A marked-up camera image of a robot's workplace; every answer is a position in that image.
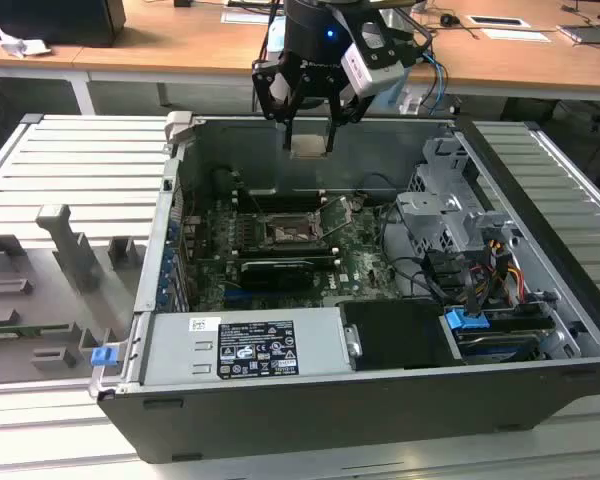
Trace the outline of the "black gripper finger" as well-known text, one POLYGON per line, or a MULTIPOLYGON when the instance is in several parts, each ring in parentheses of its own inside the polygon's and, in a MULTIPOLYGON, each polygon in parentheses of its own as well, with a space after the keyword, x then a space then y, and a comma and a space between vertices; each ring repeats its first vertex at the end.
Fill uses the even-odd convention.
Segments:
POLYGON ((327 97, 329 104, 329 120, 327 126, 327 138, 325 142, 325 151, 333 151, 337 129, 349 123, 358 123, 366 114, 371 106, 375 95, 364 98, 354 94, 345 104, 341 103, 340 93, 333 91, 327 97))
POLYGON ((262 113, 285 128, 283 149, 291 149, 293 120, 305 98, 301 58, 283 51, 276 61, 255 60, 252 81, 262 113))

